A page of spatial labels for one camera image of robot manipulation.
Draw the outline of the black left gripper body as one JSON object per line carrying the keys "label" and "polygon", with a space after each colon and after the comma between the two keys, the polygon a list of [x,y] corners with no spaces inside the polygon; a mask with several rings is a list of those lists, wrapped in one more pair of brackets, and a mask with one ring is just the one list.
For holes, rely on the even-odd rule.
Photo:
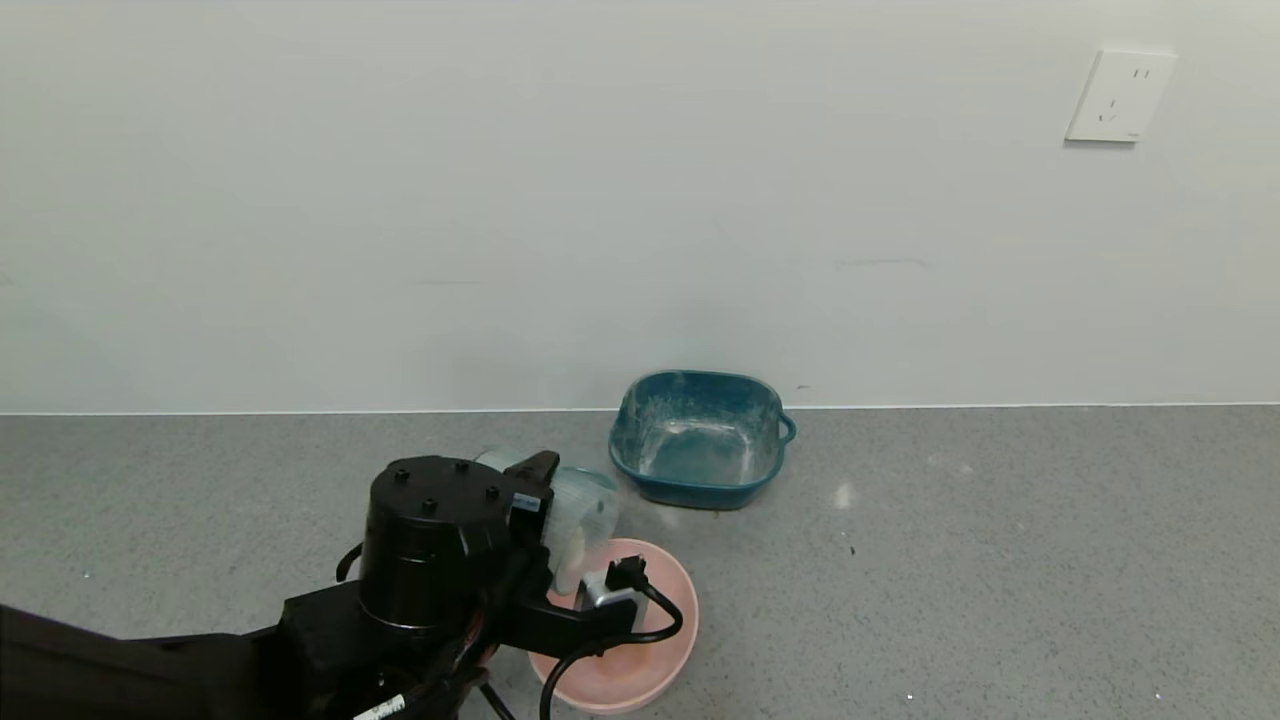
{"label": "black left gripper body", "polygon": [[512,543],[517,548],[543,546],[548,518],[554,503],[549,482],[508,479],[508,521]]}

